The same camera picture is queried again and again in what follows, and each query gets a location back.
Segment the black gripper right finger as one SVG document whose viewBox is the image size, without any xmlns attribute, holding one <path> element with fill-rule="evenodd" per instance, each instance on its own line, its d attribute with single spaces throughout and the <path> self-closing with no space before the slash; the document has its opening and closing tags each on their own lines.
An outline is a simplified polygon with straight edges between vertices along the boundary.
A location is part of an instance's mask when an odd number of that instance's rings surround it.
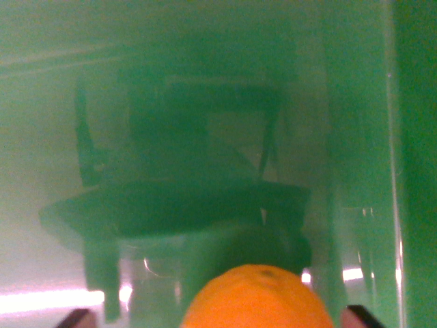
<svg viewBox="0 0 437 328">
<path fill-rule="evenodd" d="M 341 313 L 341 328 L 384 328 L 363 305 L 347 305 Z"/>
</svg>

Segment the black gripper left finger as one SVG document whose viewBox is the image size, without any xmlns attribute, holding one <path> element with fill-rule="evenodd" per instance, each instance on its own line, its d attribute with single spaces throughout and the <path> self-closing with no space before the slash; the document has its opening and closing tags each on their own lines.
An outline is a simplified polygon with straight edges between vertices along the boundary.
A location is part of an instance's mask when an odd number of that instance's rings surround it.
<svg viewBox="0 0 437 328">
<path fill-rule="evenodd" d="M 72 310 L 59 324 L 58 328 L 96 328 L 97 319 L 92 310 L 79 308 Z"/>
</svg>

